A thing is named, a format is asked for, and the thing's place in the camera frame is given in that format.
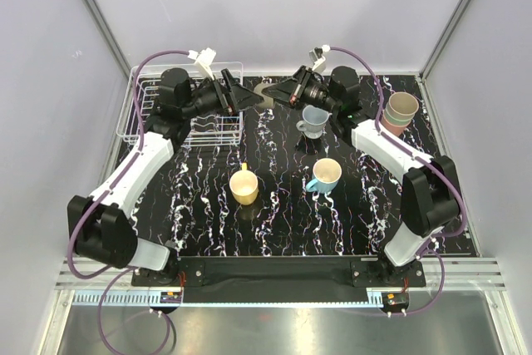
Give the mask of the beige small mug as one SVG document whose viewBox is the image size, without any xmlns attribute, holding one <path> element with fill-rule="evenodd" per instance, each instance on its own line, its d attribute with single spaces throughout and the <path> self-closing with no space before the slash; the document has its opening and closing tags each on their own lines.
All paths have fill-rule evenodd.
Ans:
<svg viewBox="0 0 532 355">
<path fill-rule="evenodd" d="M 272 97 L 265 94 L 265 90 L 272 86 L 272 83 L 261 82 L 254 88 L 254 93 L 260 95 L 263 100 L 256 106 L 261 109 L 273 109 L 275 104 Z"/>
</svg>

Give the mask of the light blue cup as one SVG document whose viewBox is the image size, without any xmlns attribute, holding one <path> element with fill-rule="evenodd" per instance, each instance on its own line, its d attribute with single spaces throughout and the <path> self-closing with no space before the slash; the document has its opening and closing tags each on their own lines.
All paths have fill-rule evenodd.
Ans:
<svg viewBox="0 0 532 355">
<path fill-rule="evenodd" d="M 312 179 L 306 184 L 307 192 L 326 194 L 331 192 L 342 176 L 342 167 L 331 158 L 323 158 L 313 165 Z"/>
</svg>

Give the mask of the pink plastic cup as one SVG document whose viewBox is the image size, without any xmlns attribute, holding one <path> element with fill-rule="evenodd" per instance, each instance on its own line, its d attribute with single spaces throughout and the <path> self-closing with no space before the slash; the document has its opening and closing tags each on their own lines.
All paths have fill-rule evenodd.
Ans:
<svg viewBox="0 0 532 355">
<path fill-rule="evenodd" d="M 394 136 L 401 136 L 404 132 L 404 130 L 407 128 L 407 126 L 395 126 L 387 121 L 383 121 L 382 125 L 391 132 Z"/>
</svg>

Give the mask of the tan beige tall cup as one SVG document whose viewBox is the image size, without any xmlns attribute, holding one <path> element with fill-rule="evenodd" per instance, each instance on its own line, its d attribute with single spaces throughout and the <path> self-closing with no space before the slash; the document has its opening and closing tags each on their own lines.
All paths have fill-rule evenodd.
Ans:
<svg viewBox="0 0 532 355">
<path fill-rule="evenodd" d="M 400 120 L 413 118 L 418 110 L 418 100 L 407 92 L 393 93 L 386 106 L 387 114 Z"/>
</svg>

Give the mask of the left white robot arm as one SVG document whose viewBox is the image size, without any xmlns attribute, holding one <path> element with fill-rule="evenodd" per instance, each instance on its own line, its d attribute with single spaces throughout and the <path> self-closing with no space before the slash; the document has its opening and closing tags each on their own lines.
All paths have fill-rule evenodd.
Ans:
<svg viewBox="0 0 532 355">
<path fill-rule="evenodd" d="M 146 186 L 185 143 L 194 118 L 236 116 L 263 101 L 229 70 L 222 70 L 221 76 L 195 85 L 183 68 L 161 74 L 154 104 L 129 155 L 101 186 L 87 197 L 74 196 L 67 205 L 69 264 L 80 255 L 105 269 L 149 269 L 163 285 L 176 281 L 180 266 L 170 259 L 170 248 L 140 238 L 129 218 Z"/>
</svg>

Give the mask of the white grey mug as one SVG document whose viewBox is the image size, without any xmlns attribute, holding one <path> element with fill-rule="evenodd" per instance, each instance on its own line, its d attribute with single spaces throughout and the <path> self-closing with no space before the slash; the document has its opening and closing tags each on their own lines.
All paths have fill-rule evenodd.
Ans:
<svg viewBox="0 0 532 355">
<path fill-rule="evenodd" d="M 302 111 L 302 120 L 296 124 L 296 128 L 307 138 L 318 139 L 323 135 L 329 116 L 330 113 L 323 109 L 305 106 Z"/>
</svg>

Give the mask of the yellow cup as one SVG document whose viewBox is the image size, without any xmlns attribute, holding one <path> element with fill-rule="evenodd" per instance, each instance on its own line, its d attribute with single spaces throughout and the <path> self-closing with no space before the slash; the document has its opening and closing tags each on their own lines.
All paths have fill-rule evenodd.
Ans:
<svg viewBox="0 0 532 355">
<path fill-rule="evenodd" d="M 239 204 L 251 205 L 258 196 L 258 177 L 248 168 L 247 163 L 243 163 L 240 170 L 230 177 L 229 188 Z"/>
</svg>

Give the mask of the mint green cup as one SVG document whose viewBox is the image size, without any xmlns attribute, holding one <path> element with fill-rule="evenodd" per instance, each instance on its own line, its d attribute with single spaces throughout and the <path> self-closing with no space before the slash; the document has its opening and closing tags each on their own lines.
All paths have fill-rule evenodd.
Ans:
<svg viewBox="0 0 532 355">
<path fill-rule="evenodd" d="M 385 120 L 390 126 L 396 126 L 401 128 L 409 126 L 412 121 L 412 118 L 408 118 L 406 120 L 397 119 L 393 116 L 389 116 L 386 112 L 384 113 L 382 119 Z"/>
</svg>

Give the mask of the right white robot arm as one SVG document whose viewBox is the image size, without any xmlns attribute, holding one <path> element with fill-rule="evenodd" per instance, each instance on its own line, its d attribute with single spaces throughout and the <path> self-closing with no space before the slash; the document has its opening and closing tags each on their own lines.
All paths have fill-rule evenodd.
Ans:
<svg viewBox="0 0 532 355">
<path fill-rule="evenodd" d="M 371 156 L 401 182 L 401 225 L 387 242 L 377 265 L 378 278 L 399 284 L 407 265 L 422 256 L 431 238 L 461 215 L 456 166 L 447 156 L 431 157 L 391 134 L 362 109 L 360 79 L 351 67 L 340 66 L 324 79 L 309 67 L 266 86 L 262 95 L 299 110 L 314 106 L 329 114 L 337 138 Z"/>
</svg>

